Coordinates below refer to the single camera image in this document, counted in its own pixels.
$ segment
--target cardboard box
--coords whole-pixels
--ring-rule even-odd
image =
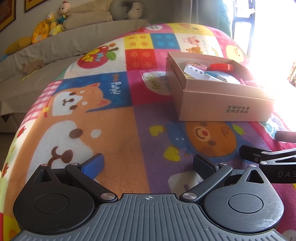
[[[231,75],[254,80],[241,64],[216,56],[168,52],[166,75],[180,121],[267,121],[274,108],[273,93],[264,88],[186,77],[186,61],[209,66],[227,63]]]

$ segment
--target framed picture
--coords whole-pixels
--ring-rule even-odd
[[[45,1],[47,0],[25,0],[25,12],[31,10],[32,8],[36,7],[37,5]]]
[[[0,0],[0,32],[15,20],[16,0]]]

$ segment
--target cartoon blanket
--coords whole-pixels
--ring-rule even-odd
[[[287,126],[272,114],[266,123],[179,122],[165,77],[168,51],[249,60],[225,33],[194,24],[138,29],[80,58],[50,83],[26,115],[9,149],[0,179],[0,240],[19,231],[13,203],[36,168],[64,168],[103,153],[96,181],[122,193],[176,193],[202,181],[193,171],[200,153],[234,169],[248,163],[247,144],[272,151],[295,145],[274,140]],[[246,107],[233,106],[233,109]],[[296,185],[275,184],[285,205],[278,227],[296,239]]]

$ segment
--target pink gingham pattern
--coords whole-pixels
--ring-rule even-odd
[[[62,83],[62,80],[51,82],[45,90],[42,92],[42,94],[38,97],[38,99],[35,101],[35,103],[31,106],[28,113],[26,114],[24,120],[22,121],[22,124],[25,124],[26,122],[30,120],[37,119],[40,112],[43,110],[44,106],[50,99],[51,95],[56,91],[58,86]]]

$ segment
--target white cheek spot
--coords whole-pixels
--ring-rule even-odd
[[[101,135],[102,131],[100,129],[94,129],[91,132],[91,137],[92,138],[97,138]]]

